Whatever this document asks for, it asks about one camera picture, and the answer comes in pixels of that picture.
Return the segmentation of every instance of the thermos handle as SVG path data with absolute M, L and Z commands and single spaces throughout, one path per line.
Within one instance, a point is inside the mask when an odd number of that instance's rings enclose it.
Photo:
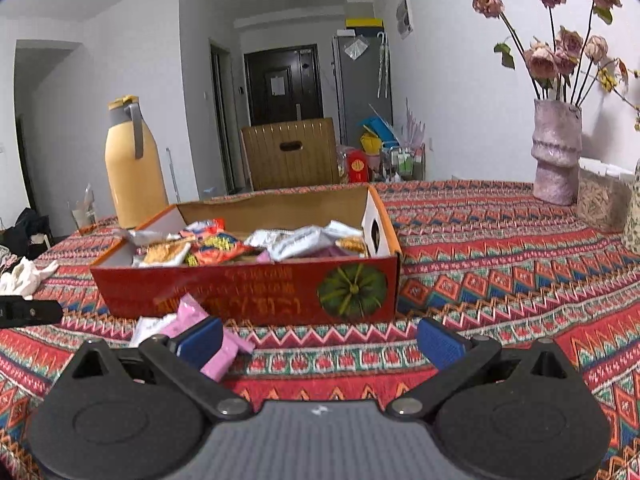
M 136 160 L 140 160 L 145 154 L 144 137 L 142 136 L 142 113 L 140 113 L 140 104 L 131 103 L 127 105 L 131 121 L 133 122 L 133 145 L 136 152 Z

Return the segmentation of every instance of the table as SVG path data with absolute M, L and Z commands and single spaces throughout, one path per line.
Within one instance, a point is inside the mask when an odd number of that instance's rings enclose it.
M 257 349 L 236 360 L 225 384 L 255 406 L 263 399 L 366 398 L 384 406 L 435 373 L 415 344 L 415 312 L 463 335 L 514 346 L 550 336 L 610 421 L 598 478 L 637 478 L 640 256 L 619 236 L 589 228 L 572 208 L 534 199 L 529 184 L 377 188 L 404 250 L 398 311 L 406 318 L 375 326 L 237 328 Z M 89 336 L 114 347 L 130 338 L 134 322 L 109 315 L 87 267 L 116 241 L 111 222 L 38 259 L 60 263 L 36 294 L 66 307 L 60 326 L 0 331 L 0 459 L 17 479 L 40 478 L 24 439 L 28 416 L 72 353 Z

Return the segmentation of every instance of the refrigerator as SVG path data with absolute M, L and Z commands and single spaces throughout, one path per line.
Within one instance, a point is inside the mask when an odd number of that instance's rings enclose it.
M 380 98 L 378 98 L 378 70 L 380 66 L 380 43 L 382 38 L 367 37 L 369 47 L 361 56 L 353 60 L 344 48 L 354 38 L 334 36 L 334 73 L 338 95 L 338 116 L 340 143 L 362 149 L 360 137 L 362 126 L 359 124 L 376 112 L 389 124 L 393 124 L 391 88 L 385 97 L 384 75 Z

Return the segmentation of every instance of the flower vase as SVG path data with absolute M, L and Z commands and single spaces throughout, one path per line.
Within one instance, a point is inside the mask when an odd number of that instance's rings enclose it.
M 531 155 L 538 161 L 533 196 L 571 205 L 578 194 L 578 159 L 582 151 L 582 113 L 562 101 L 534 101 L 535 129 Z
M 640 254 L 640 160 L 636 164 L 636 180 L 631 190 L 622 244 L 632 253 Z

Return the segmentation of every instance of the red box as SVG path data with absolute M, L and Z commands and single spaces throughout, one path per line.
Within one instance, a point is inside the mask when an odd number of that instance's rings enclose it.
M 347 171 L 349 182 L 368 182 L 369 164 L 367 156 L 360 150 L 349 150 L 347 152 Z
M 211 218 L 223 218 L 226 230 L 241 239 L 256 229 L 293 230 L 337 220 L 363 229 L 371 256 L 140 269 L 130 266 L 135 248 L 123 240 L 90 267 L 110 312 L 127 318 L 164 316 L 190 293 L 211 315 L 254 325 L 385 322 L 395 317 L 401 251 L 374 187 L 172 205 L 139 228 L 178 232 Z

